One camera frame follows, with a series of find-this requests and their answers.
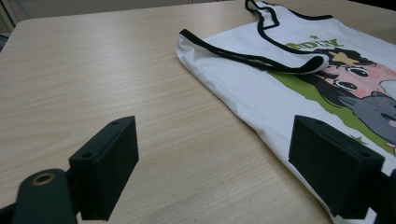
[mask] tank top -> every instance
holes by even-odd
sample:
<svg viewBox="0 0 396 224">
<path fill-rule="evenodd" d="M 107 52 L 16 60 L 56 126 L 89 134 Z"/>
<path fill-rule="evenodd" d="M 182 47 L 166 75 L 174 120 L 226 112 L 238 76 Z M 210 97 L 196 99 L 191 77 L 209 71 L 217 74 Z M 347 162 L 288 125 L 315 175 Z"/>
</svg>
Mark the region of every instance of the tank top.
<svg viewBox="0 0 396 224">
<path fill-rule="evenodd" d="M 396 169 L 396 46 L 330 15 L 308 17 L 247 0 L 258 21 L 201 39 L 182 30 L 181 63 L 321 201 L 288 162 L 296 115 L 322 120 L 385 157 Z M 373 223 L 331 216 L 334 223 Z"/>
</svg>

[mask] mounting hole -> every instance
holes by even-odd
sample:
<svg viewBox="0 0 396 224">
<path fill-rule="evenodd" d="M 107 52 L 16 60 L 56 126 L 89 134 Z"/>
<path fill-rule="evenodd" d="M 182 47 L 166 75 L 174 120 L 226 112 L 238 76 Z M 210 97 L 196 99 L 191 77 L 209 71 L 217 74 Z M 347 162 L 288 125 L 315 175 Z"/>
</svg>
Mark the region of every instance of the mounting hole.
<svg viewBox="0 0 396 224">
<path fill-rule="evenodd" d="M 32 184 L 33 184 L 34 186 L 46 185 L 46 184 L 48 184 L 49 182 L 51 182 L 54 178 L 55 178 L 55 174 L 53 174 L 53 173 L 45 173 L 45 174 L 36 176 L 36 177 L 32 180 Z"/>
<path fill-rule="evenodd" d="M 361 152 L 361 155 L 362 155 L 363 157 L 370 157 L 370 154 L 368 154 L 367 152 Z"/>
<path fill-rule="evenodd" d="M 91 156 L 92 156 L 91 152 L 87 152 L 87 153 L 82 154 L 82 158 L 84 158 L 84 159 L 88 159 Z"/>
</svg>

